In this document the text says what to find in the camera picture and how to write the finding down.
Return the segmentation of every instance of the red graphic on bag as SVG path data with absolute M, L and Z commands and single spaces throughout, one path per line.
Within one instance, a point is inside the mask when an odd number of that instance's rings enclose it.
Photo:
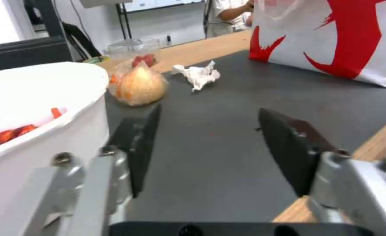
M 334 76 L 354 79 L 374 54 L 381 39 L 376 3 L 386 0 L 327 0 L 331 15 L 323 25 L 333 21 L 337 27 L 337 47 L 330 65 L 307 60 L 317 69 Z
M 273 50 L 280 45 L 280 43 L 285 39 L 286 35 L 278 38 L 274 43 L 268 45 L 264 48 L 260 46 L 260 27 L 256 26 L 254 29 L 253 35 L 250 40 L 250 54 L 248 58 L 252 60 L 260 60 L 262 62 L 268 62 L 269 57 Z

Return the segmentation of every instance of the white wall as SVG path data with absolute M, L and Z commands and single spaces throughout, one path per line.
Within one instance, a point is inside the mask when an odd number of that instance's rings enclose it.
M 70 0 L 56 0 L 62 21 L 82 27 L 79 24 Z M 82 22 L 95 47 L 104 49 L 114 42 L 123 40 L 115 5 L 85 9 L 79 0 L 73 0 L 81 15 Z M 202 15 L 204 3 L 154 9 L 129 13 L 133 38 L 158 38 L 166 40 L 170 34 L 173 44 L 204 38 Z
M 73 0 L 73 2 L 88 35 L 100 52 L 103 52 L 112 42 L 123 38 L 114 5 L 85 9 L 79 0 Z M 82 30 L 70 0 L 56 0 L 56 3 L 62 21 L 76 25 Z
M 172 44 L 204 39 L 204 3 L 193 3 L 128 14 L 134 38 L 153 37 L 166 41 L 169 34 Z
M 7 0 L 0 0 L 0 43 L 16 42 L 34 37 L 34 33 L 28 31 L 29 19 L 22 20 L 23 12 L 23 5 L 11 5 Z

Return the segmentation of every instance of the crumpled tissue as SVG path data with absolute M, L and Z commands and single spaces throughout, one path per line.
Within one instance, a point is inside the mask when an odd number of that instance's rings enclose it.
M 211 61 L 206 67 L 190 66 L 185 69 L 183 65 L 174 65 L 172 73 L 181 73 L 184 75 L 190 84 L 193 85 L 192 92 L 202 90 L 203 86 L 215 82 L 220 78 L 220 73 L 214 70 L 215 62 Z

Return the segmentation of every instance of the clear plastic container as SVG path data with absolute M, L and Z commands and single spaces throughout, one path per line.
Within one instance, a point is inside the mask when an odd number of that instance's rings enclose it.
M 126 39 L 109 45 L 107 52 L 112 60 L 131 60 L 133 67 L 142 60 L 148 66 L 153 66 L 160 59 L 160 41 L 159 39 Z

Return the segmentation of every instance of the plastic bag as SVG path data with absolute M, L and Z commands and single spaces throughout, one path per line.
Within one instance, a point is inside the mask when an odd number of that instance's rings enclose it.
M 151 70 L 144 61 L 131 67 L 130 61 L 116 66 L 109 82 L 111 95 L 129 106 L 146 105 L 164 96 L 168 82 L 163 75 Z
M 264 15 L 274 21 L 279 21 L 298 8 L 304 0 L 258 0 L 258 7 Z

